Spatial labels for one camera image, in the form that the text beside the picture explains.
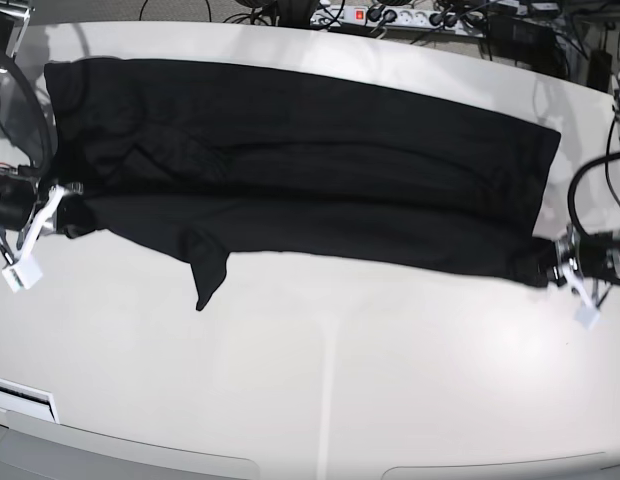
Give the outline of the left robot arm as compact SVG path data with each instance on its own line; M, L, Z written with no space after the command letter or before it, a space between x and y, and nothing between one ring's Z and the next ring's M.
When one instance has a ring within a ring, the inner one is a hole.
M555 242L550 278L596 314L620 287L620 72L613 81L612 120L604 150L577 168L567 189L566 233Z

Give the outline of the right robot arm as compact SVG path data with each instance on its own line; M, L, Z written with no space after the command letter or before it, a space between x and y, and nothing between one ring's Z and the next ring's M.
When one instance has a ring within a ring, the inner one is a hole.
M53 139L44 93L16 62L32 14L30 1L0 1L0 252L8 266L58 233L59 205L83 193L80 183L47 178Z

